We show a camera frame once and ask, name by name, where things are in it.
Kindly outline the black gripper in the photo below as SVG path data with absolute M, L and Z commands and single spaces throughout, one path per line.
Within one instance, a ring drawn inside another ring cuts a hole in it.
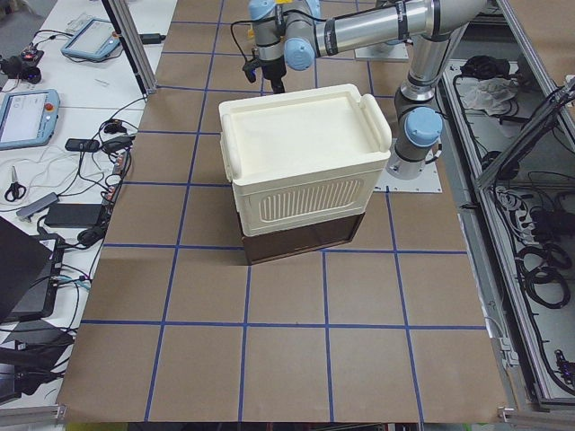
M 284 60 L 264 61 L 261 66 L 263 77 L 270 82 L 274 93 L 284 93 L 283 77 L 287 74 Z

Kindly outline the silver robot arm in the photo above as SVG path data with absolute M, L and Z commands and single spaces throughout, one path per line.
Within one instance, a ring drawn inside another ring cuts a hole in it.
M 394 99 L 400 135 L 386 169 L 399 180 L 414 180 L 435 161 L 428 153 L 438 142 L 417 137 L 415 128 L 426 118 L 450 54 L 484 6 L 483 1 L 378 1 L 368 10 L 323 18 L 317 1 L 251 1 L 255 50 L 243 72 L 254 82 L 260 69 L 272 91 L 283 93 L 288 69 L 306 70 L 319 57 L 412 40 L 411 66 Z

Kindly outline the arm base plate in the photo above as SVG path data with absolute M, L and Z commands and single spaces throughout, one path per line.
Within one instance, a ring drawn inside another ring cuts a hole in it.
M 396 138 L 392 140 L 389 162 L 393 163 L 397 171 L 385 168 L 374 186 L 374 192 L 442 193 L 437 164 L 435 162 L 427 164 L 427 161 L 435 155 L 433 149 L 429 148 L 422 162 L 407 163 L 395 155 L 396 141 Z
M 385 42 L 354 50 L 355 59 L 363 61 L 380 61 L 407 63 L 409 54 L 404 42 Z

